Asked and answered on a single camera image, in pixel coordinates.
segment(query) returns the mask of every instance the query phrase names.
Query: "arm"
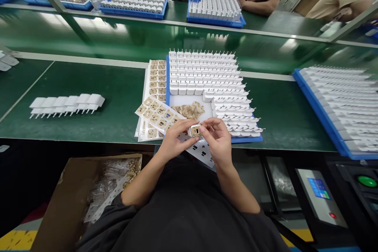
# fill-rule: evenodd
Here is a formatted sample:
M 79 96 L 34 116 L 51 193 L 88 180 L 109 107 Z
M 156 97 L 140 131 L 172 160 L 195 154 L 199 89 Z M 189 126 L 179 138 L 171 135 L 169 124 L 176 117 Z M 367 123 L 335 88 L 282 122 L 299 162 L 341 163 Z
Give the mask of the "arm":
M 231 135 L 226 125 L 219 118 L 210 118 L 201 125 L 200 131 L 209 144 L 222 191 L 240 212 L 259 213 L 259 204 L 232 164 Z
M 197 120 L 185 119 L 168 129 L 156 155 L 121 193 L 121 200 L 125 206 L 135 205 L 140 208 L 148 202 L 165 164 L 199 140 L 192 138 L 182 143 L 177 137 L 198 123 Z

